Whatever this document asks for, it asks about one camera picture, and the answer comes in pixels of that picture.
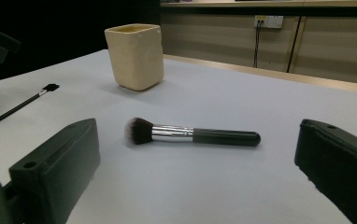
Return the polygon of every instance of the small brush head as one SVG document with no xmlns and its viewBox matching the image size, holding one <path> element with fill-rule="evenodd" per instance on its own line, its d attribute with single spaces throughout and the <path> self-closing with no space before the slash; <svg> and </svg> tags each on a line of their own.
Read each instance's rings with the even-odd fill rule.
<svg viewBox="0 0 357 224">
<path fill-rule="evenodd" d="M 147 120 L 140 118 L 131 119 L 126 124 L 126 139 L 135 145 L 152 142 L 152 126 L 153 123 Z"/>
</svg>

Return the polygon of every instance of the electrical outlet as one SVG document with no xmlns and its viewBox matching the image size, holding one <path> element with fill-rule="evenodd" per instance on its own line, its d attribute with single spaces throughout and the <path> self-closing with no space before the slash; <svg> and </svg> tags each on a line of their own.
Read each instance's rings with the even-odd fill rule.
<svg viewBox="0 0 357 224">
<path fill-rule="evenodd" d="M 268 25 L 268 16 L 257 15 L 254 19 L 254 27 L 257 27 L 258 21 L 262 22 L 261 27 L 267 27 Z"/>
<path fill-rule="evenodd" d="M 281 28 L 283 24 L 282 16 L 268 16 L 268 20 L 266 22 L 267 28 Z"/>
</svg>

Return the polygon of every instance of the white tabletop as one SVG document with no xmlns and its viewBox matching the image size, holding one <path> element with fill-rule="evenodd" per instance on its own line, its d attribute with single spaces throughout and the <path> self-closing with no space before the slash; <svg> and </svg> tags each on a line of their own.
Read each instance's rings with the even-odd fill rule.
<svg viewBox="0 0 357 224">
<path fill-rule="evenodd" d="M 102 162 L 67 223 L 350 223 L 294 165 L 302 119 L 357 135 L 357 92 L 164 60 L 164 81 L 118 86 L 98 51 L 0 80 L 0 182 L 7 169 L 66 125 L 96 118 Z M 132 146 L 124 126 L 153 123 L 255 131 L 258 147 L 152 142 Z"/>
</svg>

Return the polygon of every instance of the brush handle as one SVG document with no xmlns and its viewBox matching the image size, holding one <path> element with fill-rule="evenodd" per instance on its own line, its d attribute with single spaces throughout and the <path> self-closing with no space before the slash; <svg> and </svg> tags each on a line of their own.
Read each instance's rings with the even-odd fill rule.
<svg viewBox="0 0 357 224">
<path fill-rule="evenodd" d="M 193 129 L 193 142 L 217 145 L 255 147 L 261 136 L 255 132 Z"/>
</svg>

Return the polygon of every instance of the beige cup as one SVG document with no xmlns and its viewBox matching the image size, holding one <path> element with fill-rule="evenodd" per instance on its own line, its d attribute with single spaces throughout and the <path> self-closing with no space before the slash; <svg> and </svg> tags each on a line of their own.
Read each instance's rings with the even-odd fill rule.
<svg viewBox="0 0 357 224">
<path fill-rule="evenodd" d="M 130 90 L 143 91 L 164 78 L 161 27 L 128 24 L 105 30 L 115 81 Z"/>
</svg>

